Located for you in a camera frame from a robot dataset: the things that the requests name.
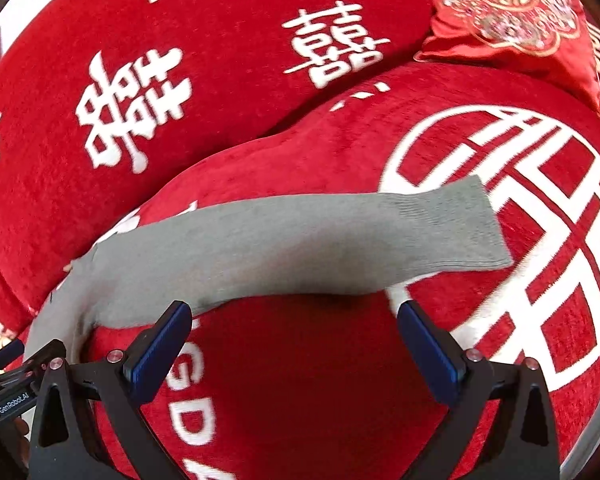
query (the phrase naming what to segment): silver bolt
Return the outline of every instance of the silver bolt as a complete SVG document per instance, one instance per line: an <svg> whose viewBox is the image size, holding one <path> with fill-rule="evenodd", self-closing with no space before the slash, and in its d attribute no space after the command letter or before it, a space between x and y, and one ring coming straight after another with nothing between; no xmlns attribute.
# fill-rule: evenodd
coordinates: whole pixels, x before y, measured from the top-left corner
<svg viewBox="0 0 600 480"><path fill-rule="evenodd" d="M49 363L49 368L51 368L52 370L58 370L58 368L62 367L63 364L64 359L62 359L61 357L56 357L55 359L51 359Z"/></svg>
<svg viewBox="0 0 600 480"><path fill-rule="evenodd" d="M119 363L122 361L122 358L125 356L125 353L122 350L112 350L107 355L107 361L110 363Z"/></svg>
<svg viewBox="0 0 600 480"><path fill-rule="evenodd" d="M464 353L464 355L466 355L466 358L469 359L469 361L473 361L474 363L477 363L478 361L482 361L482 359L484 358L484 356L482 355L482 352L480 352L476 348L469 348Z"/></svg>
<svg viewBox="0 0 600 480"><path fill-rule="evenodd" d="M525 357L524 364L529 370L538 370L540 363L532 357Z"/></svg>

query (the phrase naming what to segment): gray fabric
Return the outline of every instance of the gray fabric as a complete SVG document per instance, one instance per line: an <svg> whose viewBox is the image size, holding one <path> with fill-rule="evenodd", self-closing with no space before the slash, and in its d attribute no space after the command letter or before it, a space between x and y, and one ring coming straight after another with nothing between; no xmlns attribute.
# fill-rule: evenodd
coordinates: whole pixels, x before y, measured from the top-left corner
<svg viewBox="0 0 600 480"><path fill-rule="evenodd" d="M477 177L434 191L315 194L202 208L114 235L74 261L31 325L71 363L95 326L154 323L173 300L195 316L272 294L368 294L442 270L512 263Z"/></svg>
<svg viewBox="0 0 600 480"><path fill-rule="evenodd" d="M600 444L600 402L584 431L560 467L560 478L571 480L581 471Z"/></svg>

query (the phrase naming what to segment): metal screw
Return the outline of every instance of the metal screw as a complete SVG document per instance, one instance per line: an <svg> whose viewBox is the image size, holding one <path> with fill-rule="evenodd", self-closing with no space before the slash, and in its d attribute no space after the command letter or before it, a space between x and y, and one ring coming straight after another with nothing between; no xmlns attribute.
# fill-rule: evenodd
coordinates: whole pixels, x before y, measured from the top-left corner
<svg viewBox="0 0 600 480"><path fill-rule="evenodd" d="M51 368L52 370L58 370L58 368L62 367L63 364L64 359L62 359L61 357L56 357L55 359L51 359L49 363L49 368Z"/></svg>
<svg viewBox="0 0 600 480"><path fill-rule="evenodd" d="M473 361L474 363L477 363L478 361L482 361L482 359L484 358L484 356L482 355L482 352L480 352L478 349L475 348L469 348L464 355L466 355L466 358L469 359L469 361Z"/></svg>
<svg viewBox="0 0 600 480"><path fill-rule="evenodd" d="M540 363L532 357L525 357L523 362L529 370L538 370L540 368Z"/></svg>
<svg viewBox="0 0 600 480"><path fill-rule="evenodd" d="M125 353L122 350L112 350L107 355L107 361L110 363L119 363L122 361L122 358L125 356Z"/></svg>

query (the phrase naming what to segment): circular double happiness logo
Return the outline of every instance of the circular double happiness logo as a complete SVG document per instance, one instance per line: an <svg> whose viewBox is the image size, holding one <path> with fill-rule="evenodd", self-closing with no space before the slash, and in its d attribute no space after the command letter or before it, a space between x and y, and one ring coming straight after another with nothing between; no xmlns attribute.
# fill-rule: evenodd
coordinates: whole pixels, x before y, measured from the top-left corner
<svg viewBox="0 0 600 480"><path fill-rule="evenodd" d="M470 120L475 114L482 116L484 126L452 133L464 119L476 124ZM443 130L457 140L449 154L432 160L427 150ZM576 182L571 179L566 185L569 179L559 182L556 171L546 168L554 157L554 162L563 163L573 150L584 154L572 161L583 168L576 172ZM423 164L424 177L405 176L408 168L423 169ZM572 174L568 165L558 165L558 170ZM467 174L480 177L496 213L514 206L521 216L513 220L524 225L533 222L540 235L491 294L482 298L476 294L473 313L452 335L463 348L470 348L488 337L503 316L509 316L514 327L492 359L513 363L521 352L533 356L542 365L549 390L557 390L582 375L600 356L600 154L566 124L530 110L456 107L421 121L407 133L384 168L379 192L424 192ZM521 237L526 236L524 229L520 228ZM408 299L408 286L403 283L387 290L394 311ZM576 362L557 366L542 327L576 293L584 295L588 304L595 341ZM577 341L577 335L572 334L572 339Z"/></svg>

